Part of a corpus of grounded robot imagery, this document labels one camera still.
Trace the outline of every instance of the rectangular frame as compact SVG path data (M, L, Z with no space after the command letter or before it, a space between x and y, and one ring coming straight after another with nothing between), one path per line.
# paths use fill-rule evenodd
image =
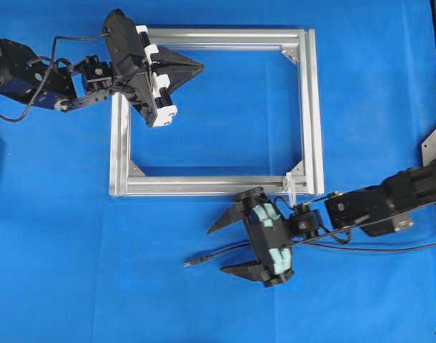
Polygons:
M131 160L131 107L112 98L110 194L113 196L211 196L264 187L268 194L323 194L322 130L313 29L151 29L150 41L173 50L280 51L299 71L302 160L282 176L148 177Z

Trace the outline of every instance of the robotic arm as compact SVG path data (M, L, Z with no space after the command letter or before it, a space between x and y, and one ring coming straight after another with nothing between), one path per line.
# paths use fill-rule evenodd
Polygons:
M264 286L270 287L285 283L293 276L292 247L298 244L324 237L333 237L346 244L350 240L350 230L355 227L360 227L370 237L376 237L413 226L409 212L436 203L436 160L422 168L401 171L379 186L345 194L335 192L316 201L299 204L291 208L289 218L283 217L261 187L237 194L234 200L235 204L207 233L243 220L249 237L247 245L251 244L256 259L223 267L221 271L263 282ZM310 209L311 204L321 200L325 200L333 230L324 226L317 209ZM348 238L337 237L336 234L340 233L346 233ZM213 257L196 258L185 266Z
M87 56L72 64L54 60L56 41L89 41L104 37L111 63ZM152 44L148 28L139 33L119 9L105 19L102 34L93 37L55 37L51 58L37 56L28 46L0 39L0 94L30 106L71 111L121 92L144 117L147 126L164 126L177 114L170 94L203 70L203 65L163 46ZM85 95L77 97L71 77L81 74Z

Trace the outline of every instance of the black cable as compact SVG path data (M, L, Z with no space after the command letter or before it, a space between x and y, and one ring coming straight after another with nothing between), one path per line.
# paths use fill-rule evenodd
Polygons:
M383 252L383 253L395 253L395 252L416 252L418 250L435 248L436 242L431 244L417 245L415 247L399 248L399 249L374 249L374 248L353 248L353 247L335 247L333 245L320 244L320 243L307 243L313 247L327 248L332 250L341 250L345 252Z
M303 205L311 205L311 204L314 204L315 202L320 202L320 201L326 200L328 198L329 198L329 196L325 195L324 197L316 198L316 199L310 200L309 202L303 202L302 204Z
M288 244L286 246L286 248L295 247L295 246L300 245L300 244L306 244L306 243L310 243L310 242L313 242L313 241L317 241L318 239L321 239L321 238L326 238L326 237L334 236L336 234L341 234L341 233L349 231L352 228L353 227L342 227L341 229L337 229L337 230L334 230L334 231L329 231L329 232L327 232L325 234L321 234L319 236L315 236L315 237L312 237L312 238L304 239L302 241L293 241L292 243Z
M248 241L242 242L242 243L239 243L239 244L235 244L235 245L232 245L230 247L227 247L227 248L224 248L222 250L219 250L218 252L215 252L213 254L208 254L208 255L201 256L201 257L197 257L195 259L191 259L191 260L183 263L183 267L194 266L195 264L198 264L198 263L210 261L211 259L214 259L215 257L217 257L217 256L219 256L221 254L224 254L225 252L230 252L231 250L240 249L240 248L243 248L243 247L248 247L250 245L251 244Z
M26 105L26 108L23 111L23 114L19 116L18 118L9 118L6 116L3 116L0 114L0 119L7 121L9 123L17 123L24 118L26 118L27 114L29 113L29 110L31 109L32 104L35 102L35 99L40 94L41 90L43 89L46 80L48 79L48 76L51 73L51 70L53 69L55 63L54 63L54 56L56 55L56 44L58 40L64 40L64 41L93 41L95 39L98 39L100 37L108 36L110 34L97 34L95 36L87 36L87 37L70 37L70 36L55 36L53 38L53 46L51 48L51 58L49 58L49 65L48 68L45 71L44 78L41 80L39 88L35 91L34 95L31 98L31 101Z
M41 61L47 61L47 62L50 62L51 59L50 59L49 57L46 57L46 56L37 56L37 57L34 58L34 59L30 59L30 60L28 60L28 61L26 62L26 64L28 64L28 65L30 66L30 65L32 65L32 64L39 63L39 62L41 62Z
M330 233L331 231L328 230L326 227L321 227L321 229L323 229L326 233ZM335 234L331 234L331 237L339 244L348 244L351 242L352 240L352 231L346 231L345 234L347 235L346 239L342 239L337 237Z
M231 251L234 249L239 249L242 247L248 247L250 245L251 245L250 242L242 242L240 244L237 244L237 245L234 245L231 247L227 247L226 249L215 252L214 254L209 254L209 255L202 256L202 257L197 257L196 259L192 259L191 261L183 263L183 266L188 267L188 266L193 266L195 264L202 263L205 261L210 261L211 259L214 259L215 257L217 257L225 252L228 252L228 251ZM309 245L311 247L331 249L331 250L340 250L340 251L344 251L344 252L377 252L377 253L394 254L394 253L398 253L398 252L416 252L416 251L425 250L425 249L429 249L429 248L435 248L436 242L430 243L430 244L424 244L424 245L417 245L415 247L398 248L398 249L335 247L333 245L320 244L320 243L306 243L305 245Z

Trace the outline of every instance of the blue surface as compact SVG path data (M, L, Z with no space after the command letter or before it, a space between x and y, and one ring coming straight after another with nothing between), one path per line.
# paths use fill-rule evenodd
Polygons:
M435 41L424 0L3 1L0 36L45 55L53 35L95 34L118 6L140 24L315 28L329 192L418 165L419 144L436 127ZM93 53L107 56L100 41L59 46L73 61ZM281 118L295 110L287 89L295 76L267 58L239 56L242 80L224 77L241 67L224 64L220 75L206 66L208 74L174 95L179 117L171 127L137 127L135 159L160 174L220 166L277 174L295 161L298 123ZM216 84L205 81L214 75ZM0 97L4 114L21 110ZM201 119L199 128L191 118ZM244 238L238 225L205 235L229 199L110 198L109 122L109 102L0 122L0 343L435 340L436 250L375 256L302 247L294 279L271 289L218 272L238 254L184 269L191 253ZM436 208L414 218L402 234L371 241L357 232L355 241L435 241Z

